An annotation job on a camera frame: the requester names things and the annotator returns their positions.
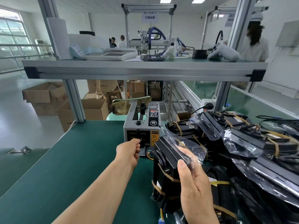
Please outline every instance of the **ceiling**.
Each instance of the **ceiling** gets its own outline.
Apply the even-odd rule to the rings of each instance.
[[[205,0],[202,4],[191,4],[193,0],[171,0],[177,4],[176,13],[199,14],[213,9],[227,0]],[[160,0],[55,0],[58,11],[67,9],[73,12],[123,13],[121,4],[159,4]],[[26,12],[39,12],[37,0],[0,0],[0,4]]]

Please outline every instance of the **long dark hair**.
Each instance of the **long dark hair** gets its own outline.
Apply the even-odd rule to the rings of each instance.
[[[256,43],[260,42],[262,37],[262,31],[265,27],[260,25],[258,21],[250,21],[248,25],[247,36],[250,38],[250,45],[254,46]]]

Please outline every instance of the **fluorescent light panel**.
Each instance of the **fluorescent light panel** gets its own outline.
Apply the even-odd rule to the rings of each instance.
[[[194,0],[192,1],[192,4],[201,4],[203,3],[205,0]]]
[[[160,3],[162,4],[169,4],[171,0],[160,0]]]

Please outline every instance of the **yellow warning sticker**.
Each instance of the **yellow warning sticker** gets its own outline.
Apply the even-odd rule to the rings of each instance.
[[[155,142],[159,140],[159,131],[151,131],[150,133],[150,142],[154,146]]]

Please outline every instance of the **blue connector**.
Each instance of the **blue connector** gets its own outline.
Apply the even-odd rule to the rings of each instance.
[[[159,219],[159,224],[165,224],[164,220]]]

